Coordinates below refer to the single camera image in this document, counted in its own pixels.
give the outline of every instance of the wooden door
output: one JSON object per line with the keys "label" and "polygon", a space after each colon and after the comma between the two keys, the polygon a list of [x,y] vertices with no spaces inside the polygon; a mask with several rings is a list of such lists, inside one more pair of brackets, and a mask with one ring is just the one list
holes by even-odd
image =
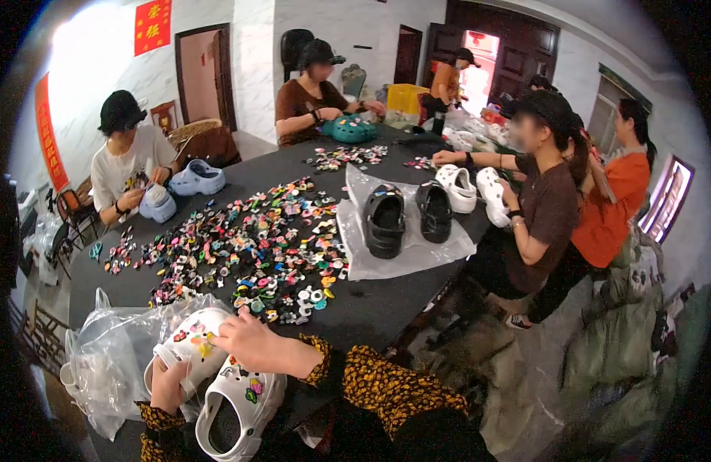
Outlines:
{"label": "wooden door", "polygon": [[422,48],[422,31],[399,26],[399,42],[397,45],[397,60],[394,66],[395,84],[416,84],[417,68],[420,63]]}
{"label": "wooden door", "polygon": [[465,29],[439,23],[430,23],[427,32],[427,48],[425,49],[425,65],[422,70],[422,87],[430,88],[437,70],[436,62],[445,62],[453,56],[453,52],[463,45]]}
{"label": "wooden door", "polygon": [[499,37],[499,51],[490,103],[503,92],[519,96],[535,74],[551,82],[556,68],[560,29],[521,13],[461,0],[448,0],[446,23],[460,30],[475,30]]}
{"label": "wooden door", "polygon": [[219,30],[214,34],[212,50],[214,50],[214,87],[217,93],[217,103],[220,106],[220,119],[223,125],[230,128],[231,132],[235,132],[237,123],[235,108],[232,104],[230,39],[224,30]]}

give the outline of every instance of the red banner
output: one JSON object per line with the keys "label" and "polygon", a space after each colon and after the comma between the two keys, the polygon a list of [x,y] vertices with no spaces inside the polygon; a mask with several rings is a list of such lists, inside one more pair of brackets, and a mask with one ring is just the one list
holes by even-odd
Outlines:
{"label": "red banner", "polygon": [[35,114],[37,116],[37,134],[40,136],[42,155],[45,158],[47,172],[55,187],[55,192],[60,192],[68,185],[68,175],[65,174],[63,161],[60,160],[60,153],[55,144],[55,133],[52,131],[52,119],[50,118],[50,103],[47,98],[47,76],[37,82],[35,87]]}
{"label": "red banner", "polygon": [[134,14],[134,55],[171,44],[171,0],[139,5]]}

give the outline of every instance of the leopard print sleeve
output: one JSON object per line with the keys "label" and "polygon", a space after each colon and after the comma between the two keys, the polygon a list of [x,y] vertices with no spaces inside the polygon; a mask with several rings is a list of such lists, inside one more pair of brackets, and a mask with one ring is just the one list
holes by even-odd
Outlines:
{"label": "leopard print sleeve", "polygon": [[183,457],[178,452],[163,451],[158,444],[157,436],[149,435],[148,432],[157,430],[174,430],[186,423],[183,415],[170,415],[167,412],[150,407],[148,402],[137,402],[139,414],[146,422],[148,430],[140,436],[143,449],[140,452],[142,462],[182,462]]}
{"label": "leopard print sleeve", "polygon": [[391,438],[407,419],[424,411],[446,408],[466,414],[466,399],[434,375],[394,365],[368,346],[354,346],[343,355],[320,338],[302,341],[323,355],[304,382],[337,390],[353,405],[375,412]]}

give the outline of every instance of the brown t-shirt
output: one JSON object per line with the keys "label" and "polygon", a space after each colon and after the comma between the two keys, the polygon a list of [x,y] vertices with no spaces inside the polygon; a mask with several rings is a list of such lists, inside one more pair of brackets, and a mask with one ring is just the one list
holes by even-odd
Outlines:
{"label": "brown t-shirt", "polygon": [[[344,111],[348,107],[348,101],[340,94],[335,85],[327,80],[320,82],[319,89],[322,91],[322,99],[319,100],[309,93],[299,84],[296,79],[289,80],[278,91],[276,99],[276,122],[291,117],[299,117],[312,112],[314,109],[323,107],[336,107]],[[292,146],[313,140],[319,136],[319,131],[312,125],[301,132],[285,134],[278,139],[278,145]]]}
{"label": "brown t-shirt", "polygon": [[545,254],[535,264],[525,264],[517,243],[510,239],[505,247],[507,270],[512,284],[525,293],[535,293],[554,270],[563,255],[573,228],[579,219],[577,188],[573,184],[568,163],[562,162],[546,170],[538,170],[535,158],[529,154],[517,156],[517,169],[527,175],[520,195],[520,208],[528,233],[543,244]]}
{"label": "brown t-shirt", "polygon": [[455,66],[443,63],[438,68],[433,79],[433,86],[430,88],[430,95],[432,97],[441,97],[440,90],[438,89],[441,84],[446,86],[449,98],[458,98],[458,69],[456,69]]}

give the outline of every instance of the white t-shirt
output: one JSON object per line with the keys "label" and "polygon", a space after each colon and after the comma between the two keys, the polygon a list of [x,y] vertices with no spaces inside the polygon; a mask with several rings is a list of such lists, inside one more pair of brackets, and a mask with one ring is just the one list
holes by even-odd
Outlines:
{"label": "white t-shirt", "polygon": [[91,163],[94,207],[102,211],[130,189],[144,188],[156,167],[169,166],[177,156],[163,132],[154,125],[138,125],[132,146],[121,156],[111,154],[104,143]]}

